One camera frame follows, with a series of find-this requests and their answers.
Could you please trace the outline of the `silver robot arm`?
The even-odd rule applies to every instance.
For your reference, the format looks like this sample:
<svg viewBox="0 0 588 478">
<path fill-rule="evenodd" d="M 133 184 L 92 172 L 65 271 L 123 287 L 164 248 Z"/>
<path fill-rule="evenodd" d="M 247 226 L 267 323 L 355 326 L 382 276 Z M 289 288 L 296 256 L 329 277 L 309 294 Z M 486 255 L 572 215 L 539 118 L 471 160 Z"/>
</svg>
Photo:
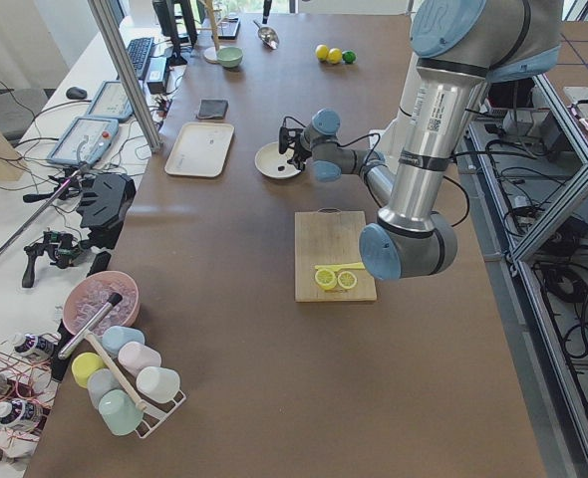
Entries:
<svg viewBox="0 0 588 478">
<path fill-rule="evenodd" d="M 281 126 L 290 164 L 308 159 L 320 181 L 356 174 L 382 202 L 359 238 L 361 260 L 379 280 L 428 276 L 454 260 L 457 240 L 434 210 L 443 176 L 481 90 L 552 69 L 560 50 L 560 1 L 426 1 L 410 40 L 420 78 L 398 166 L 371 148 L 339 144 L 338 114 L 322 109 L 303 128 Z"/>
</svg>

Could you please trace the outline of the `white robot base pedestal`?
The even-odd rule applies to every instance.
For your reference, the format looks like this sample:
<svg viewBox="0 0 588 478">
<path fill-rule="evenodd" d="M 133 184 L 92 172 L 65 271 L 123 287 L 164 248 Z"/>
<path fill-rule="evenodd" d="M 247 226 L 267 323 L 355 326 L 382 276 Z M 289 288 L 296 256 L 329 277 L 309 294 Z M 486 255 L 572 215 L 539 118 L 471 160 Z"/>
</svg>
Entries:
<svg viewBox="0 0 588 478">
<path fill-rule="evenodd" d="M 400 103 L 397 116 L 391 120 L 384 129 L 371 129 L 370 145 L 379 137 L 380 141 L 375 151 L 380 152 L 384 157 L 388 168 L 396 171 L 403 146 L 405 145 L 407 130 L 412 117 L 412 106 Z"/>
</svg>

